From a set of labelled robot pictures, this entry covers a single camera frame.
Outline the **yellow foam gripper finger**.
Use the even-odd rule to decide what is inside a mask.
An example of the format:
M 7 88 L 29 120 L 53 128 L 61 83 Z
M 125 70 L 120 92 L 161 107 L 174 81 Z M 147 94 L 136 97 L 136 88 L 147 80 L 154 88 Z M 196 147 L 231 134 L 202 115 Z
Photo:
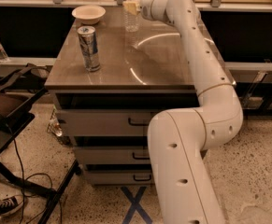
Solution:
M 123 2 L 124 9 L 132 15 L 137 15 L 140 12 L 139 0 L 126 0 Z

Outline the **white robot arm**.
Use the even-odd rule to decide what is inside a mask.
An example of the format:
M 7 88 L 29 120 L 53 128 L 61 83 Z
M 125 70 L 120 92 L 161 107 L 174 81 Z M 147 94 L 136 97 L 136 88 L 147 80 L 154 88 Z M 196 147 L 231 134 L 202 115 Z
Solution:
M 164 224 L 226 224 L 201 152 L 228 143 L 243 122 L 232 82 L 200 31 L 193 0 L 127 0 L 124 9 L 174 26 L 198 107 L 168 109 L 148 127 L 148 148 Z

